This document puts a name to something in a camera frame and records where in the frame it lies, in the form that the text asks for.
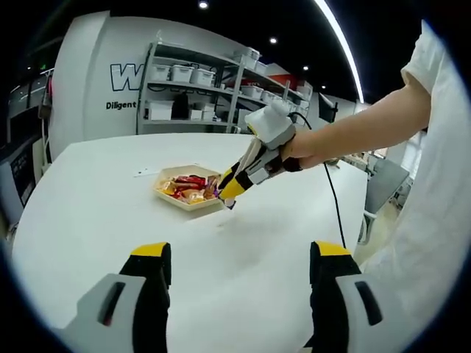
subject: ceiling light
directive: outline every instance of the ceiling light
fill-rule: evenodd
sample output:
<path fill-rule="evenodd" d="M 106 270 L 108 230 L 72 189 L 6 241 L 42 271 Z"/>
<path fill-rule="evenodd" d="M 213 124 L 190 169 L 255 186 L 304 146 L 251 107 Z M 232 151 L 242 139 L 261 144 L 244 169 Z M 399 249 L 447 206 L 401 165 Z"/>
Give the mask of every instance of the ceiling light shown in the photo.
<path fill-rule="evenodd" d="M 336 20 L 336 17 L 333 15 L 332 11 L 330 10 L 329 6 L 326 4 L 325 0 L 314 0 L 316 5 L 321 9 L 322 13 L 329 21 L 330 26 L 332 27 L 333 31 L 335 32 L 337 39 L 340 42 L 342 49 L 344 50 L 345 57 L 347 57 L 348 65 L 350 66 L 350 70 L 352 71 L 353 79 L 355 80 L 356 91 L 358 94 L 358 99 L 360 103 L 364 103 L 363 100 L 363 91 L 361 89 L 360 83 L 360 76 L 358 75 L 358 70 L 356 69 L 355 60 L 353 60 L 352 51 L 348 46 L 347 39 L 344 36 L 344 33 L 341 31 L 340 25 Z"/>

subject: gray chair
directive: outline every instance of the gray chair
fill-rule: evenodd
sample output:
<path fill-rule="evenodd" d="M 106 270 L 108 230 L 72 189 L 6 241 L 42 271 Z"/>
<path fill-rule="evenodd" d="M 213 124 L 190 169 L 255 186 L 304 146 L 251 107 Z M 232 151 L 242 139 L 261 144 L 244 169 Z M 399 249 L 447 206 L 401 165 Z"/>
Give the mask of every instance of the gray chair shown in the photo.
<path fill-rule="evenodd" d="M 409 172 L 390 160 L 379 160 L 373 169 L 374 174 L 366 187 L 364 219 L 358 243 L 369 242 L 371 229 L 379 210 L 407 180 Z"/>

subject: ceiling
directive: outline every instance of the ceiling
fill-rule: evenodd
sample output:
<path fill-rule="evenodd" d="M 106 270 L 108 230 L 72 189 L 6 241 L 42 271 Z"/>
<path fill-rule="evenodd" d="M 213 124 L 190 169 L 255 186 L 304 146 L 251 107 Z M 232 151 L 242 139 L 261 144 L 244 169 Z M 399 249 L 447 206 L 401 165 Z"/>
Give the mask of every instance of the ceiling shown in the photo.
<path fill-rule="evenodd" d="M 64 35 L 78 15 L 111 10 L 116 16 L 165 18 L 202 27 L 251 46 L 263 61 L 276 62 L 306 78 L 316 90 L 355 101 L 348 62 L 329 23 L 314 0 L 56 1 L 42 7 L 43 20 L 30 44 Z M 365 101 L 373 103 L 402 85 L 400 69 L 419 36 L 419 17 L 402 1 L 327 0 L 342 28 L 358 68 Z M 278 43 L 269 43 L 276 37 Z M 309 71 L 302 67 L 309 66 Z"/>

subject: desk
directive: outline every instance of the desk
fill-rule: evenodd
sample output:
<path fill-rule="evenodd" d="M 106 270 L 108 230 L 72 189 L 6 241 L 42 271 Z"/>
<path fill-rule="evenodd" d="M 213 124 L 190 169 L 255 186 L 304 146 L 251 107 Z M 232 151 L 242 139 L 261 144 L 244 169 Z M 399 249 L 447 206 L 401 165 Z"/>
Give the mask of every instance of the desk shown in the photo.
<path fill-rule="evenodd" d="M 324 167 L 281 174 L 233 211 L 205 216 L 153 195 L 155 175 L 135 176 L 191 163 L 224 172 L 251 138 L 160 134 L 69 146 L 33 192 L 13 247 L 19 281 L 46 324 L 64 327 L 77 300 L 134 248 L 168 241 L 171 353 L 297 352 L 312 333 L 310 243 L 341 243 Z M 339 166 L 330 175 L 354 252 L 366 174 Z"/>

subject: hand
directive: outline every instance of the hand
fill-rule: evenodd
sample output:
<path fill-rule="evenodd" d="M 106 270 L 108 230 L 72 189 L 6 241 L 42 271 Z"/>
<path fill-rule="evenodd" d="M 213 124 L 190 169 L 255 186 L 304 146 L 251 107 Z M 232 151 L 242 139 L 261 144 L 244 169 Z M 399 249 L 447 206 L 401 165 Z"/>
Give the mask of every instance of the hand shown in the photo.
<path fill-rule="evenodd" d="M 301 168 L 308 169 L 322 162 L 315 155 L 314 149 L 313 132 L 301 131 L 281 149 L 281 157 L 283 160 L 289 157 L 299 158 Z"/>

